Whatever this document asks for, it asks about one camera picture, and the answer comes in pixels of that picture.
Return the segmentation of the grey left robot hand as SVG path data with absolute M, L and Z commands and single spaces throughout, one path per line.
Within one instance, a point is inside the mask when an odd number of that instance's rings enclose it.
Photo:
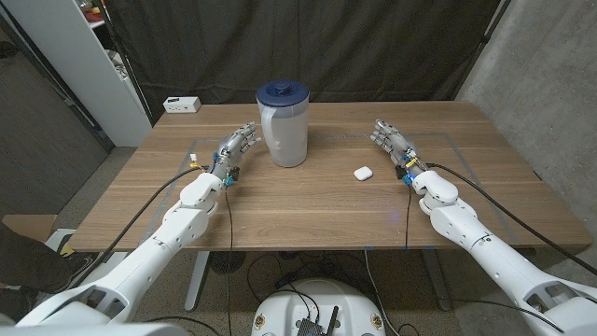
M 243 154 L 260 141 L 257 126 L 253 121 L 239 127 L 220 142 L 209 173 L 224 180 L 229 172 L 239 165 Z

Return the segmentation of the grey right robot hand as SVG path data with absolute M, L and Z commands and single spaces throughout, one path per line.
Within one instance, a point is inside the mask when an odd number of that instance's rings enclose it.
M 370 139 L 387 152 L 393 164 L 413 176 L 428 170 L 414 146 L 393 125 L 382 119 L 375 122 L 375 131 Z

